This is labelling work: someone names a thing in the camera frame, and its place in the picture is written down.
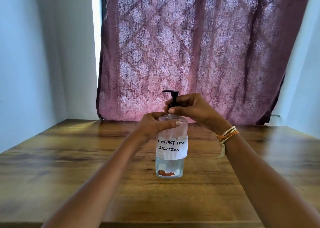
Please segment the handwritten label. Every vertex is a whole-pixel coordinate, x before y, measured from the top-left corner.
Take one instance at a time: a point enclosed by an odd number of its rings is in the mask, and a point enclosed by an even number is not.
[[[178,160],[188,155],[188,136],[177,139],[158,137],[155,156],[165,160]]]

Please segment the bottle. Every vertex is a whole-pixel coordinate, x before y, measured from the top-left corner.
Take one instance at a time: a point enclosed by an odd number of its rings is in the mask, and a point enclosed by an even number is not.
[[[179,92],[170,92],[172,103],[169,108],[179,106],[176,102]],[[181,125],[174,129],[166,129],[158,134],[155,152],[155,173],[159,178],[180,178],[183,175],[184,158],[188,154],[188,121],[181,116],[168,114],[159,121],[180,120]]]

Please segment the pump nozzle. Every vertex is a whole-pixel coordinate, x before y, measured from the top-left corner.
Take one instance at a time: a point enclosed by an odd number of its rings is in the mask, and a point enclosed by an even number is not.
[[[179,104],[176,102],[176,99],[179,95],[179,91],[174,91],[174,90],[164,90],[162,92],[170,92],[172,96],[172,103],[169,104],[169,108],[171,107],[177,107]]]

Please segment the orange and white thread bracelet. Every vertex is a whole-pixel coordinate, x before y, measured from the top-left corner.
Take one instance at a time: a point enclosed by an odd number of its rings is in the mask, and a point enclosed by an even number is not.
[[[222,135],[217,135],[216,133],[214,133],[216,135],[216,137],[219,139],[219,143],[222,146],[222,151],[221,154],[216,157],[216,158],[221,158],[224,156],[224,154],[226,153],[226,146],[225,146],[225,142],[231,137],[234,136],[236,134],[238,134],[239,131],[235,128],[235,126],[231,127],[230,129],[228,129],[226,132],[224,132]]]

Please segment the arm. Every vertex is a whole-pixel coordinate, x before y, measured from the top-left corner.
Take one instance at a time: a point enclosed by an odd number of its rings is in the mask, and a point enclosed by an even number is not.
[[[200,94],[179,96],[177,102],[182,107],[166,106],[165,111],[190,117],[218,135],[232,127]],[[320,228],[319,213],[239,134],[230,137],[225,145],[226,156],[266,228]]]
[[[138,127],[73,194],[42,228],[97,228],[106,212],[130,160],[158,132],[179,126],[179,121],[157,121],[164,113],[146,114]]]

